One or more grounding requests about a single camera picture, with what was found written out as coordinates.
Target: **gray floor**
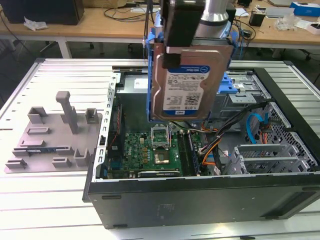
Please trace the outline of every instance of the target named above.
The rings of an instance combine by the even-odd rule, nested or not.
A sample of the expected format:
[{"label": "gray floor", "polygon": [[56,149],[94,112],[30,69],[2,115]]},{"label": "gray floor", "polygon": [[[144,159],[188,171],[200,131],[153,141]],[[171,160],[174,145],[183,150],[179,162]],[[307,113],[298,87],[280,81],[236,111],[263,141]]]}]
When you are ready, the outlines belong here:
[{"label": "gray floor", "polygon": [[[19,42],[16,42],[16,50],[14,52],[4,52],[0,54],[0,108],[3,106],[20,80],[27,73],[31,65],[33,64],[35,57],[45,58],[61,58],[61,53],[58,45],[55,45],[51,49],[45,52],[43,56],[40,55],[40,50],[44,48],[44,41],[27,41],[26,47],[35,56],[31,56]],[[70,49],[74,58],[80,59],[142,59],[143,48],[141,44],[133,44],[133,52],[128,52],[128,45],[124,43],[105,43],[105,54],[100,55],[98,43],[94,43],[95,48],[90,49],[89,43],[85,42],[70,42]],[[318,54],[311,55],[312,59],[306,61],[306,55],[296,49],[287,49],[283,54],[281,60],[288,60],[294,63],[294,65],[305,74],[305,76],[315,81],[316,77],[320,73],[320,51],[309,50],[309,52]],[[247,48],[243,50],[244,60],[265,60],[274,61],[272,58],[273,51],[269,48]],[[320,88],[320,79],[316,83]]]}]

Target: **wooden table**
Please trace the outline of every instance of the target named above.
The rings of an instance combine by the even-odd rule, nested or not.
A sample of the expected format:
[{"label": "wooden table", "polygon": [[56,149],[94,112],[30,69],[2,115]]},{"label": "wooden table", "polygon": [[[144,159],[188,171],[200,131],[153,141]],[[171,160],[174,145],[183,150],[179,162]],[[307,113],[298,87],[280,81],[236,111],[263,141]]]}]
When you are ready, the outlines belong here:
[{"label": "wooden table", "polygon": [[[246,9],[251,12],[257,5],[260,7],[274,7],[266,1],[253,0],[250,6]],[[317,17],[298,16],[303,20],[316,22]],[[236,19],[248,24],[250,16],[236,17]],[[278,31],[275,29],[276,19],[265,17],[260,27],[253,26],[256,31],[255,38],[250,42],[249,47],[253,48],[281,48],[281,49],[320,49],[320,36],[313,35],[305,29],[297,28],[296,30]],[[244,24],[241,26],[244,29],[250,30]]]},{"label": "wooden table", "polygon": [[[126,18],[140,14],[142,13],[117,13],[114,17]],[[4,17],[4,20],[9,29],[20,40],[58,42],[63,58],[72,57],[68,42],[140,44],[145,27],[144,21],[120,22],[107,18],[101,8],[85,8],[84,15],[76,26],[48,24],[47,29],[37,31],[32,31],[23,24],[11,24],[6,17]],[[15,39],[2,22],[0,22],[0,39]]]},{"label": "wooden table", "polygon": [[[247,9],[248,12],[259,5],[270,7],[266,1],[253,0]],[[141,13],[117,13],[116,17],[125,18]],[[237,17],[248,23],[249,16]],[[315,17],[301,17],[305,20],[316,21]],[[256,37],[249,44],[253,48],[280,48],[280,49],[320,49],[320,36],[313,35],[304,29],[296,31],[278,31],[274,28],[275,19],[265,18],[261,27],[253,27]],[[20,40],[56,41],[59,44],[62,57],[71,58],[68,42],[98,42],[98,43],[142,43],[144,34],[144,21],[119,22],[107,18],[101,8],[86,8],[84,16],[76,26],[48,24],[47,29],[32,31],[23,24],[10,24],[5,18],[9,29]],[[0,22],[0,39],[15,38],[8,32],[4,24]]]}]

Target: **hard drive sticker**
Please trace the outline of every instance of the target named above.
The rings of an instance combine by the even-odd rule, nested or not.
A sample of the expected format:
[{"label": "hard drive sticker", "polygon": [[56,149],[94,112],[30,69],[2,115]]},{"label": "hard drive sticker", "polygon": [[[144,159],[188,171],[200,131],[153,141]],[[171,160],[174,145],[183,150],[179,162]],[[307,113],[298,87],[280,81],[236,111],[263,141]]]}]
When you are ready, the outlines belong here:
[{"label": "hard drive sticker", "polygon": [[189,115],[200,106],[204,90],[200,83],[207,79],[210,67],[182,65],[169,69],[166,75],[163,110],[170,115]]}]

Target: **hard drive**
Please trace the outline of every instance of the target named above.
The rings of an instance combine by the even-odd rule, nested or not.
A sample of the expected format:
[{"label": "hard drive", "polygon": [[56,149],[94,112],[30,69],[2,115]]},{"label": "hard drive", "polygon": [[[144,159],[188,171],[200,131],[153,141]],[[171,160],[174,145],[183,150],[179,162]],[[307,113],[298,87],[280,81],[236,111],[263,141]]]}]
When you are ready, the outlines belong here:
[{"label": "hard drive", "polygon": [[164,49],[155,43],[150,96],[152,121],[201,120],[208,116],[233,45],[197,44],[183,48],[179,68],[162,68]]}]

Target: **chip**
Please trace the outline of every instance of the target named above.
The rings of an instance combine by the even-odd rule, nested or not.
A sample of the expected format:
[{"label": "chip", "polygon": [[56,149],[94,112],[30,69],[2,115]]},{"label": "chip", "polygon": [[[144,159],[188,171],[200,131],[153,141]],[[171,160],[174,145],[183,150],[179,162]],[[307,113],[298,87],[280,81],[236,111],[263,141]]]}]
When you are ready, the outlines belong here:
[{"label": "chip", "polygon": [[155,150],[154,151],[154,164],[169,164],[170,151],[168,150]]}]

